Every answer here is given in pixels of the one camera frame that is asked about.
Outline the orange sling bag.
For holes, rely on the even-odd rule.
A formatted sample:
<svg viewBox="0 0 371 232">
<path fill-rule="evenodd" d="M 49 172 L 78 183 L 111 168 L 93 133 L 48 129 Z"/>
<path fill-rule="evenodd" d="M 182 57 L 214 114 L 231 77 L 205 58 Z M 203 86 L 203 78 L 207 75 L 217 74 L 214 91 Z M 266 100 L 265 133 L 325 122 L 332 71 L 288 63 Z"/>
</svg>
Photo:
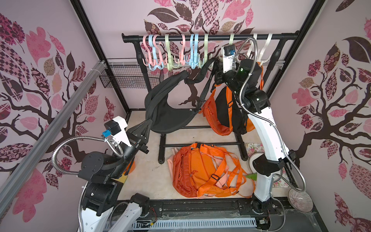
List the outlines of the orange sling bag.
<svg viewBox="0 0 371 232">
<path fill-rule="evenodd" d="M 258 62 L 258 64 L 260 65 L 260 68 L 261 68 L 261 73 L 260 73 L 260 78 L 259 78 L 259 89 L 261 90 L 264 87 L 264 80 L 263 80 L 264 68 L 263 68 L 261 62 Z M 247 123 L 246 123 L 246 131 L 250 132 L 253 129 L 255 129 L 254 125 L 253 125 L 252 121 L 250 119 L 248 119 Z"/>
</svg>

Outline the black sling bag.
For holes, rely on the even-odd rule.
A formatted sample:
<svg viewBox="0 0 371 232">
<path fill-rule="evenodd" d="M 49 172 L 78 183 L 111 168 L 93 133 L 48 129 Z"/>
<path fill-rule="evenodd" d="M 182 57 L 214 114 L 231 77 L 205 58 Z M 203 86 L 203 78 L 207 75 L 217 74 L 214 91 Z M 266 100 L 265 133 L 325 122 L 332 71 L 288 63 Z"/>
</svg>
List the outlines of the black sling bag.
<svg viewBox="0 0 371 232">
<path fill-rule="evenodd" d="M 233 92 L 224 87 L 215 100 L 217 113 L 216 133 L 225 136 L 232 132 L 246 134 L 247 115 L 242 113 Z"/>
</svg>

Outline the orange zip waist bag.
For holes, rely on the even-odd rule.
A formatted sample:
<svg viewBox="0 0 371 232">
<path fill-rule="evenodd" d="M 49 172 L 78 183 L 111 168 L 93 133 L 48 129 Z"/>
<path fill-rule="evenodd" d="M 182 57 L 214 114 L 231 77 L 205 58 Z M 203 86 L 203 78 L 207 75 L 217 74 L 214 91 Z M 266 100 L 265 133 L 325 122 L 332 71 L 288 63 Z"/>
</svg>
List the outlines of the orange zip waist bag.
<svg viewBox="0 0 371 232">
<path fill-rule="evenodd" d="M 233 99 L 232 99 L 232 91 L 225 87 L 226 93 L 220 93 L 223 98 L 226 100 L 226 111 L 227 111 L 227 120 L 229 125 L 223 125 L 218 119 L 218 112 L 222 112 L 223 110 L 217 110 L 217 105 L 214 99 L 215 91 L 213 90 L 209 99 L 203 105 L 200 114 L 202 114 L 206 120 L 208 121 L 211 129 L 218 135 L 226 136 L 232 133 L 233 131 L 233 124 L 232 124 L 232 106 L 233 106 Z"/>
</svg>

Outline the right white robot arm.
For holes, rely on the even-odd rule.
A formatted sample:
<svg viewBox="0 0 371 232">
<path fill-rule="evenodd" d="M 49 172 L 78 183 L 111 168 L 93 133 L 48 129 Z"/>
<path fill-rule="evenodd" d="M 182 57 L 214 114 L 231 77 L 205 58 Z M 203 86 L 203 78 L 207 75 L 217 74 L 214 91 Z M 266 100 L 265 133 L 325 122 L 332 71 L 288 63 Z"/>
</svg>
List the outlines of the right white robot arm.
<svg viewBox="0 0 371 232">
<path fill-rule="evenodd" d="M 252 121 L 263 144 L 265 153 L 253 161 L 253 166 L 258 172 L 254 197 L 258 203 L 264 204 L 272 199 L 273 178 L 277 172 L 284 168 L 287 162 L 296 170 L 298 167 L 293 162 L 295 154 L 291 153 L 285 145 L 273 119 L 267 94 L 257 88 L 261 75 L 258 58 L 237 61 L 239 53 L 247 43 L 251 44 L 250 46 L 255 53 L 258 52 L 256 39 L 248 37 L 242 42 L 239 49 L 235 48 L 233 41 L 234 35 L 231 34 L 228 45 L 223 48 L 221 81 L 232 91 L 240 108 Z"/>
</svg>

